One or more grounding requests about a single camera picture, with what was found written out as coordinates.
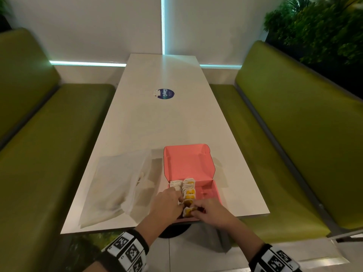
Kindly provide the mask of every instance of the box lid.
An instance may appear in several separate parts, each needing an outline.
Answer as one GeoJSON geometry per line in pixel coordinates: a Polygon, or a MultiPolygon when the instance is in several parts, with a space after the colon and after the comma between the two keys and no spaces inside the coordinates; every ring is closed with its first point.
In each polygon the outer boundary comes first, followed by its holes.
{"type": "Polygon", "coordinates": [[[196,181],[212,180],[216,169],[207,144],[166,146],[164,148],[164,174],[166,179],[196,181]]]}

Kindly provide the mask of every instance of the white table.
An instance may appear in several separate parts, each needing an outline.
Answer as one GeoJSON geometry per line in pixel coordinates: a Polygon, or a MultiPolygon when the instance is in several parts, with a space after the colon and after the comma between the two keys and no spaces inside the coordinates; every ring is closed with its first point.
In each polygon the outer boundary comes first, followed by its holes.
{"type": "Polygon", "coordinates": [[[237,217],[269,210],[194,56],[131,54],[61,233],[135,227],[151,198],[168,183],[162,168],[168,145],[205,143],[211,148],[223,205],[237,217]],[[159,99],[158,89],[175,92],[159,99]],[[101,156],[149,148],[153,182],[131,216],[122,214],[80,229],[79,217],[101,156]]]}

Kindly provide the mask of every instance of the round sticker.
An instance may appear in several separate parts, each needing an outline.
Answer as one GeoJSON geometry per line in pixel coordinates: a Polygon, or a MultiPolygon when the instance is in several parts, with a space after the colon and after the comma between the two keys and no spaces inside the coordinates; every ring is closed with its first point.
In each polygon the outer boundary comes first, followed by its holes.
{"type": "Polygon", "coordinates": [[[155,96],[160,99],[170,99],[174,96],[174,92],[169,89],[160,89],[157,90],[157,94],[155,96]]]}

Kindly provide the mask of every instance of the open box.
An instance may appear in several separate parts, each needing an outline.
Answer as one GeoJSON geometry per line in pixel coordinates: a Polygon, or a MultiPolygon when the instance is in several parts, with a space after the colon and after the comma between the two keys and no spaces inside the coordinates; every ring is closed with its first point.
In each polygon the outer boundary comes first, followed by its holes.
{"type": "MultiPolygon", "coordinates": [[[[166,146],[164,148],[164,174],[172,180],[195,179],[196,200],[218,198],[221,201],[213,176],[216,169],[207,144],[166,146]]],[[[176,222],[197,220],[177,219],[176,222]]]]}

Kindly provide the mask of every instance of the plastic bag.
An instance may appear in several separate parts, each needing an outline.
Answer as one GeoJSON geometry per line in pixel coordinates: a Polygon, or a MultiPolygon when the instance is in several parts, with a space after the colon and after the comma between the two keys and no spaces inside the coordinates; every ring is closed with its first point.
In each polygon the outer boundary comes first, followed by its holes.
{"type": "Polygon", "coordinates": [[[101,157],[88,190],[81,228],[130,214],[151,171],[151,150],[101,157]]]}

